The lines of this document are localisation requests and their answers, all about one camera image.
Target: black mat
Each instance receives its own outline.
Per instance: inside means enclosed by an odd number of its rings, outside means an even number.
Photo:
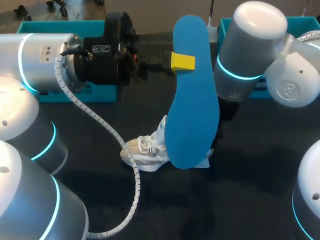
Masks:
[[[156,130],[174,93],[174,78],[151,74],[146,83],[123,88],[118,103],[89,106],[128,141]],[[59,179],[85,203],[90,231],[115,227],[134,196],[134,174],[120,159],[120,146],[71,103],[42,107],[68,144]],[[319,109],[319,100],[299,109],[271,99],[243,103],[223,126],[211,168],[166,163],[141,173],[137,212],[112,239],[291,239],[291,194],[304,152],[320,138]]]

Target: yellow block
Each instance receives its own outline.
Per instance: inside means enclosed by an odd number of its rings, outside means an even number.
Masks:
[[[196,58],[194,56],[182,55],[172,52],[171,70],[195,70]]]

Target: robot logo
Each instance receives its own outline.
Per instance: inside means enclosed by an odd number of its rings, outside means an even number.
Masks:
[[[284,100],[294,101],[300,97],[300,88],[290,80],[283,80],[278,83],[276,88],[277,94]]]

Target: coiled cable protector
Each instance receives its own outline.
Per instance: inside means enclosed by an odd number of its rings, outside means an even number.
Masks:
[[[86,106],[83,102],[81,102],[68,88],[66,85],[65,81],[62,78],[61,75],[61,69],[62,64],[64,61],[64,56],[59,55],[58,57],[55,58],[54,61],[54,70],[55,70],[55,77],[56,80],[61,88],[61,90],[65,93],[65,95],[75,104],[77,105],[80,109],[85,111],[88,115],[90,115],[94,120],[96,120],[99,124],[101,124],[105,129],[107,129],[119,142],[120,146],[123,148],[124,152],[127,154],[129,157],[130,163],[132,165],[133,171],[134,171],[134,178],[135,178],[135,194],[134,194],[134,200],[132,203],[132,206],[130,208],[130,211],[126,218],[115,228],[105,231],[105,232],[100,232],[100,233],[93,233],[93,232],[88,232],[87,238],[88,239],[105,239],[108,237],[111,237],[118,232],[120,232],[122,229],[125,228],[125,226],[128,225],[130,220],[132,219],[137,206],[139,202],[139,196],[140,196],[140,174],[139,170],[136,164],[135,159],[132,157],[132,154],[130,153],[129,148],[127,147],[127,144],[125,141],[121,138],[121,136],[114,130],[105,120],[103,120],[98,114],[96,114],[94,111],[92,111],[88,106]]]
[[[320,31],[315,30],[315,31],[309,31],[302,35],[301,37],[298,37],[299,41],[305,42],[308,40],[313,40],[313,39],[320,39]]]

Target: blue plastic tray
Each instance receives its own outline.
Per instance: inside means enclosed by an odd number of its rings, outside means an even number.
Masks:
[[[25,21],[21,23],[17,33],[38,34],[77,34],[79,37],[98,37],[104,32],[105,21]],[[83,102],[116,102],[118,86],[95,85],[88,83],[76,94]],[[39,96],[41,103],[70,102],[63,92],[42,92]]]
[[[286,19],[288,21],[287,32],[296,38],[309,31],[320,30],[320,24],[313,16],[288,16]],[[218,52],[220,51],[222,43],[224,42],[231,20],[231,18],[222,18],[220,20],[218,33]],[[271,98],[267,90],[266,80],[263,77],[260,78],[255,85],[254,91],[250,97],[257,99]]]

